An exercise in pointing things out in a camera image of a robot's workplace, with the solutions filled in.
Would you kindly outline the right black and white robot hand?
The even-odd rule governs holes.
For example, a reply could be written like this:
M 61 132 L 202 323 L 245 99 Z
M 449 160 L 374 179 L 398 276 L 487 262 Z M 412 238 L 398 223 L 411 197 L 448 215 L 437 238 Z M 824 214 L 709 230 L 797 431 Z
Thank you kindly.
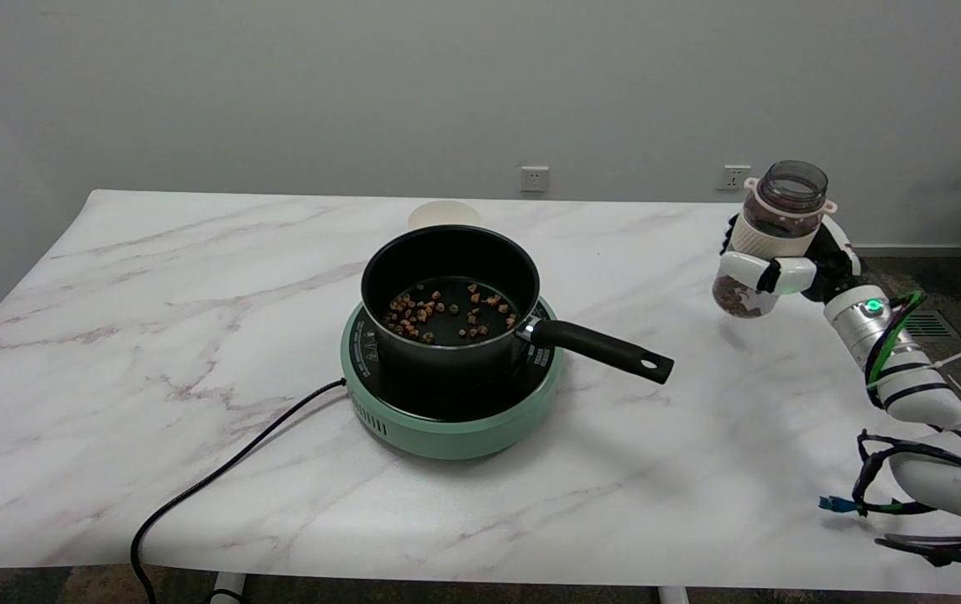
M 860 286 L 861 263 L 844 229 L 825 216 L 801 256 L 763 259 L 735 252 L 726 243 L 719 256 L 718 277 L 749 292 L 772 297 L 799 294 L 825 305 Z

